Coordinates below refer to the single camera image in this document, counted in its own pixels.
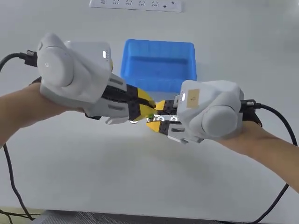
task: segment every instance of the human arm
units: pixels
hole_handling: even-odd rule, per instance
[[[223,146],[263,164],[299,193],[299,148],[268,133],[258,124],[243,123],[242,133]]]
[[[1,146],[20,128],[69,110],[43,97],[39,88],[40,83],[35,83],[0,97]]]

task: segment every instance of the white tabletop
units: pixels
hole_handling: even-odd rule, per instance
[[[193,42],[199,80],[237,82],[246,98],[281,111],[298,135],[298,0],[184,2],[184,13],[163,13],[91,9],[88,0],[1,1],[0,55],[36,49],[52,31],[63,40],[110,42],[118,74],[129,38]],[[0,74],[0,94],[37,76],[15,59]],[[258,115],[289,140],[274,115]],[[211,141],[183,146],[144,123],[107,126],[75,112],[19,131],[8,147],[16,185],[32,208],[253,221],[285,184]],[[0,177],[0,206],[19,206],[3,152]],[[264,222],[298,223],[298,208],[299,195],[289,189]]]

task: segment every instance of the electrical outlet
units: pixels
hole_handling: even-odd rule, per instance
[[[159,7],[159,2],[158,1],[152,1],[151,6]]]
[[[131,6],[133,4],[133,0],[126,0],[126,5]]]
[[[139,1],[139,6],[145,6],[145,1]]]
[[[182,0],[90,0],[89,7],[182,12]]]

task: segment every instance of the blue tray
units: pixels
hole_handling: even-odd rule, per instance
[[[182,82],[197,80],[192,43],[127,40],[121,77],[146,91],[179,93]]]

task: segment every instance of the black wrist strap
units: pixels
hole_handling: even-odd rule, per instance
[[[36,80],[34,80],[31,84],[34,84],[34,83],[41,83],[42,82],[42,77],[40,76],[39,78],[37,78]]]
[[[261,120],[258,118],[255,109],[249,108],[243,112],[243,121],[253,121],[260,125],[261,127],[263,126]]]

